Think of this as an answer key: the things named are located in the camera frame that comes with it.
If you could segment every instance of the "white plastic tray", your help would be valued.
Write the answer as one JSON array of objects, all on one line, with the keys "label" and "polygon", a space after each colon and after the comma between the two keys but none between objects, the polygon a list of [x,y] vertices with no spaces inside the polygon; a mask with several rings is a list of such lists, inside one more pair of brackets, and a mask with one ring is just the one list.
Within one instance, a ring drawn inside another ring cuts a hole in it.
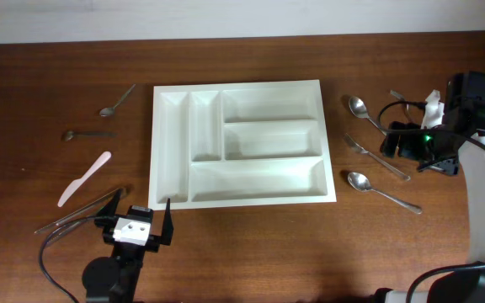
[{"label": "white plastic tray", "polygon": [[318,80],[155,87],[149,207],[335,202]]}]

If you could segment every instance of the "wire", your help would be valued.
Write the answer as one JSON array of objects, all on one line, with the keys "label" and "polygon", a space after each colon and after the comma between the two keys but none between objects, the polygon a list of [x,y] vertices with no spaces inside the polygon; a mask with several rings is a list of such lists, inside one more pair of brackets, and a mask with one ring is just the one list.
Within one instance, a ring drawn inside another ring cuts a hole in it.
[{"label": "wire", "polygon": [[83,217],[83,218],[76,219],[76,220],[73,220],[73,221],[68,221],[67,223],[63,224],[61,227],[59,227],[56,230],[54,230],[50,235],[48,235],[48,237],[46,237],[46,239],[40,245],[40,250],[39,250],[39,266],[40,266],[40,271],[48,279],[48,282],[52,283],[58,290],[60,290],[61,292],[63,292],[63,294],[67,295],[72,300],[72,302],[74,302],[74,303],[78,303],[78,300],[76,299],[76,297],[73,294],[71,294],[68,290],[66,290],[63,286],[61,286],[59,283],[57,283],[50,276],[50,274],[48,274],[48,271],[46,270],[46,267],[44,266],[44,261],[42,260],[42,255],[43,255],[43,253],[45,251],[45,248],[46,248],[46,245],[48,244],[48,242],[53,237],[55,237],[57,234],[59,234],[59,232],[61,230],[63,230],[65,228],[73,225],[74,223],[85,222],[85,221],[92,221],[92,220],[95,220],[95,219],[109,219],[109,220],[113,220],[114,217],[113,216],[102,216],[102,215],[91,215],[91,216]]},{"label": "wire", "polygon": [[[475,139],[472,139],[471,137],[464,136],[461,134],[457,134],[454,131],[451,130],[442,130],[442,129],[424,129],[424,130],[389,130],[383,128],[381,125],[381,116],[383,113],[390,108],[393,105],[396,104],[413,104],[417,107],[419,105],[422,105],[422,103],[415,103],[415,102],[408,102],[408,101],[397,101],[393,102],[391,104],[388,104],[385,106],[379,115],[377,116],[377,124],[378,127],[385,131],[387,134],[395,134],[395,135],[422,135],[422,134],[447,134],[449,136],[456,136],[461,139],[464,139],[465,141],[468,141],[469,143],[481,148],[482,150],[485,151],[485,145],[481,143],[480,141],[477,141]],[[480,269],[485,269],[485,263],[473,263],[473,264],[462,264],[462,265],[451,265],[451,266],[445,266],[442,268],[436,268],[432,269],[424,274],[421,274],[418,278],[416,278],[412,283],[411,286],[409,286],[409,290],[407,292],[407,297],[405,299],[406,303],[411,303],[411,299],[413,298],[414,291],[417,289],[417,286],[419,286],[424,280],[426,280],[429,277],[432,277],[436,274],[445,274],[445,273],[450,273],[450,272],[462,272],[462,271],[468,271],[468,270],[480,270]]]}]

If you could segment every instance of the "silver spoon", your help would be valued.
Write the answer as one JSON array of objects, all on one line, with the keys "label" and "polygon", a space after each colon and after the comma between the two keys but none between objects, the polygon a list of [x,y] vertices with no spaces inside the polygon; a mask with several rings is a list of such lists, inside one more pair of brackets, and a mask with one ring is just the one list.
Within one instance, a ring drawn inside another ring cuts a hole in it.
[{"label": "silver spoon", "polygon": [[366,105],[364,105],[364,102],[359,97],[351,96],[349,98],[349,109],[351,109],[351,113],[357,118],[368,119],[381,133],[383,133],[383,135],[386,136],[386,132],[381,130],[379,126],[377,126],[377,123],[370,117]]},{"label": "silver spoon", "polygon": [[129,95],[129,93],[131,93],[132,89],[134,89],[134,86],[135,86],[135,84],[132,84],[131,88],[129,88],[129,90],[127,90],[126,93],[121,96],[119,101],[113,107],[100,110],[100,115],[103,116],[103,117],[113,116],[115,114],[115,108],[117,106],[119,106],[120,104],[122,104],[123,101],[125,101],[125,98]]},{"label": "silver spoon", "polygon": [[115,133],[108,131],[73,131],[68,130],[63,134],[64,141],[70,141],[75,136],[104,136],[104,137],[115,137]]},{"label": "silver spoon", "polygon": [[353,138],[351,138],[351,136],[349,136],[348,134],[344,134],[344,141],[345,141],[345,143],[347,143],[347,145],[349,147],[351,147],[351,149],[354,152],[357,152],[357,153],[359,153],[361,155],[368,155],[368,156],[374,158],[374,160],[378,161],[382,166],[390,169],[391,172],[393,172],[396,175],[400,176],[400,178],[402,178],[404,181],[411,180],[411,177],[409,177],[405,173],[400,172],[399,169],[393,167],[392,165],[388,164],[387,162],[384,162],[378,156],[376,156],[376,155],[372,154],[371,152],[367,151],[366,149],[364,149],[364,147],[360,146],[357,142],[355,142],[353,140]]},{"label": "silver spoon", "polygon": [[402,201],[398,198],[394,198],[389,194],[385,194],[378,189],[372,188],[371,185],[370,185],[370,180],[368,180],[368,178],[365,175],[363,175],[362,173],[349,173],[349,175],[347,176],[347,180],[348,180],[349,184],[351,184],[351,186],[353,186],[353,188],[358,190],[358,191],[367,192],[367,191],[373,190],[376,193],[382,194],[385,197],[387,197],[388,199],[391,199],[392,201],[394,201],[394,202],[398,203],[399,205],[405,207],[406,209],[411,210],[413,213],[415,213],[417,215],[422,214],[422,208],[420,208],[420,206],[412,205],[411,203]]}]

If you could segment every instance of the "wooden table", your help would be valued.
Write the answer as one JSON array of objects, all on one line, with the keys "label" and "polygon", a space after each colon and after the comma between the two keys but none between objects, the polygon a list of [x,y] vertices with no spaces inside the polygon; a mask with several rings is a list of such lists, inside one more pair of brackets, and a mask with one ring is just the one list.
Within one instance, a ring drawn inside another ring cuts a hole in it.
[{"label": "wooden table", "polygon": [[[422,272],[466,259],[466,185],[416,173],[404,183],[342,141],[345,131],[377,152],[380,132],[342,101],[360,96],[370,112],[390,89],[424,100],[445,94],[456,72],[485,72],[485,32],[338,35],[234,40],[159,40],[0,45],[0,302],[68,302],[37,265],[33,231],[120,184],[129,205],[147,205],[156,85],[319,79],[338,203],[176,210],[171,247],[149,253],[136,300],[295,302],[406,290]],[[140,83],[115,117],[98,111]],[[401,117],[392,111],[385,120]],[[114,139],[63,142],[65,130],[111,130]],[[59,209],[63,189],[103,151],[113,158]],[[345,182],[348,171],[411,203],[420,216]],[[157,213],[155,228],[162,223]],[[46,266],[84,299],[84,267],[111,247],[88,225],[48,249]]]}]

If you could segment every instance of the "brown tabletop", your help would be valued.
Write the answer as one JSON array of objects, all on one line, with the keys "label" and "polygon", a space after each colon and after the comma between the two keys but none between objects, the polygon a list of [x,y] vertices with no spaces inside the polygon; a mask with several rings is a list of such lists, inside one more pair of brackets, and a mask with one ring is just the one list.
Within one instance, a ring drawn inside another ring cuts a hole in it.
[{"label": "brown tabletop", "polygon": [[[175,210],[172,246],[146,255],[136,300],[329,300],[381,287],[406,290],[426,270],[463,263],[469,245],[463,172],[416,173],[415,162],[393,159],[412,176],[403,182],[355,155],[344,132],[372,152],[383,136],[356,119],[342,97],[363,98],[376,115],[395,100],[390,89],[422,101],[433,89],[444,95],[448,78],[468,70],[485,72],[485,32],[0,45],[0,302],[69,301],[39,270],[37,228],[120,184],[133,187],[120,213],[147,205],[157,85],[319,79],[338,202]],[[132,83],[138,85],[115,117],[100,118],[98,111]],[[393,119],[405,118],[393,109],[384,120]],[[117,137],[63,142],[65,130]],[[65,187],[103,151],[112,159],[58,208]],[[352,170],[424,213],[355,191],[344,177]],[[83,269],[110,254],[89,224],[50,247],[45,263],[84,301]]]}]

